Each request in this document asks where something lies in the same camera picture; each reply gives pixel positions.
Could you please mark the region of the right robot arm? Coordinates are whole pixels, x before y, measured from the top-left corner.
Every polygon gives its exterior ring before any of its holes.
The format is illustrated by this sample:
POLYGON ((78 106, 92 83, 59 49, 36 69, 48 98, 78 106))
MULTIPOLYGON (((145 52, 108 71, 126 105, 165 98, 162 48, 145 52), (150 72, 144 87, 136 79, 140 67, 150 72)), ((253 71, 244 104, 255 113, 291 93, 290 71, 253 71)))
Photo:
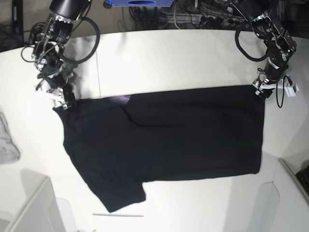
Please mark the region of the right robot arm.
POLYGON ((35 89, 39 90, 43 82, 46 82, 50 87, 46 93, 56 107, 64 110, 76 107, 73 86, 70 84, 70 79, 74 76, 73 66, 88 61, 96 52, 100 41, 98 25, 87 16, 91 5, 90 0, 52 1, 49 6, 51 13, 31 46, 33 51, 30 62, 38 70, 37 78, 40 80, 35 89), (88 22, 93 27, 96 39, 86 57, 73 60, 65 56, 65 45, 82 22, 88 22))

